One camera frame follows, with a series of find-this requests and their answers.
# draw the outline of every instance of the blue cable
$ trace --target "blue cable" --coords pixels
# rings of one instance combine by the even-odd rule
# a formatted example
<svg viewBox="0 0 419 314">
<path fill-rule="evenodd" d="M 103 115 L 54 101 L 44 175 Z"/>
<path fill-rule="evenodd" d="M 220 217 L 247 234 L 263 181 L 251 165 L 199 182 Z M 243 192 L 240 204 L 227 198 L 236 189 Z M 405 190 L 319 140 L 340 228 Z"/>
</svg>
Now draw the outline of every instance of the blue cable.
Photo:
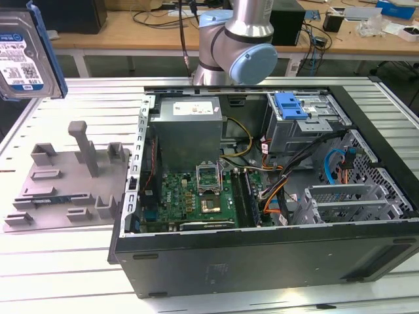
<svg viewBox="0 0 419 314">
<path fill-rule="evenodd" d="M 327 180 L 329 180 L 331 185 L 335 185 L 335 180 L 333 180 L 332 174 L 330 173 L 329 160 L 330 160 L 330 157 L 336 152 L 342 155 L 345 155 L 345 152 L 343 150 L 334 148 L 329 154 L 326 155 L 326 158 L 325 158 L 325 174 L 326 174 Z"/>
<path fill-rule="evenodd" d="M 312 42 L 313 42 L 313 55 L 312 55 L 312 68 L 310 69 L 310 76 L 312 77 L 314 75 L 314 65 L 316 64 L 316 44 L 317 44 L 317 40 L 316 38 L 313 37 L 313 34 L 310 32 L 310 37 L 313 38 Z"/>
<path fill-rule="evenodd" d="M 316 64 L 316 47 L 314 47 L 313 56 L 312 56 L 312 68 L 310 69 L 310 76 L 314 75 L 314 65 Z"/>
</svg>

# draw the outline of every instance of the aluminum extrusion table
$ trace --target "aluminum extrusion table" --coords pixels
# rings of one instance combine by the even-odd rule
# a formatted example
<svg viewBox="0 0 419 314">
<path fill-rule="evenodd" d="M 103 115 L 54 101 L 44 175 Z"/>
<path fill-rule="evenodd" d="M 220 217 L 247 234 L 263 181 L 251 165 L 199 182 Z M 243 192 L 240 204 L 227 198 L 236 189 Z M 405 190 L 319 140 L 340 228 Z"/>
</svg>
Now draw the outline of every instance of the aluminum extrusion table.
<svg viewBox="0 0 419 314">
<path fill-rule="evenodd" d="M 65 100 L 31 101 L 0 144 L 2 215 L 12 208 L 31 167 L 29 153 L 35 143 L 51 142 L 60 151 L 76 149 L 67 125 L 83 119 L 96 148 L 110 141 L 131 148 L 139 108 L 135 100 L 144 86 L 182 86 L 187 80 L 92 78 L 67 83 Z M 419 176 L 418 119 L 382 83 L 367 78 L 269 78 L 263 84 L 343 86 Z M 373 283 L 139 300 L 121 267 L 107 263 L 112 228 L 0 234 L 0 313 L 419 312 L 419 255 Z M 322 310 L 324 304 L 331 309 Z"/>
</svg>

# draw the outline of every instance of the green circuit board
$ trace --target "green circuit board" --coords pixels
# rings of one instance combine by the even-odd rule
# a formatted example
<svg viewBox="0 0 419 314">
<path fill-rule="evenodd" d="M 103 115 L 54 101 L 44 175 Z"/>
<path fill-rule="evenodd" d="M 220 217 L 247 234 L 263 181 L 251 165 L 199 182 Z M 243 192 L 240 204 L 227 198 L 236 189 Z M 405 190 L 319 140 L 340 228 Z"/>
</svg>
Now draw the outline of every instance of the green circuit board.
<svg viewBox="0 0 419 314">
<path fill-rule="evenodd" d="M 212 184 L 211 174 L 203 174 L 200 182 Z M 252 189 L 257 195 L 262 189 L 258 173 L 249 174 Z M 230 172 L 223 173 L 223 189 L 219 195 L 198 192 L 196 173 L 165 173 L 162 182 L 162 201 L 154 222 L 230 221 L 238 227 L 232 195 Z"/>
</svg>

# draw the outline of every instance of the hard drive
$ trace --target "hard drive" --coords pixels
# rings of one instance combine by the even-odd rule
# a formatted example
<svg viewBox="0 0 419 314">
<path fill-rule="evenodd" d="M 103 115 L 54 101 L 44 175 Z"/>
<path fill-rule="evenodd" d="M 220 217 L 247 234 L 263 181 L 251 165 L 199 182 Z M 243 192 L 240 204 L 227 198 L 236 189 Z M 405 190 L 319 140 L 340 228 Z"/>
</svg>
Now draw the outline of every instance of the hard drive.
<svg viewBox="0 0 419 314">
<path fill-rule="evenodd" d="M 39 9 L 0 10 L 0 93 L 6 100 L 64 98 L 67 85 Z"/>
</svg>

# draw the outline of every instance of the motherboard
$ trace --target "motherboard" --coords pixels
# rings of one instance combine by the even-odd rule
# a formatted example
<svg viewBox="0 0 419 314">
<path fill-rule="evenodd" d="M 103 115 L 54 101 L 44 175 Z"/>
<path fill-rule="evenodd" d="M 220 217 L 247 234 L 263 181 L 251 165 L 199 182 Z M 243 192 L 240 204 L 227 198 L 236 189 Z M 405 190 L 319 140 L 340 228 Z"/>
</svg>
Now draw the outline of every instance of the motherboard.
<svg viewBox="0 0 419 314">
<path fill-rule="evenodd" d="M 147 232 L 210 230 L 256 226 L 256 198 L 262 190 L 257 172 L 164 173 L 161 202 L 143 209 Z"/>
</svg>

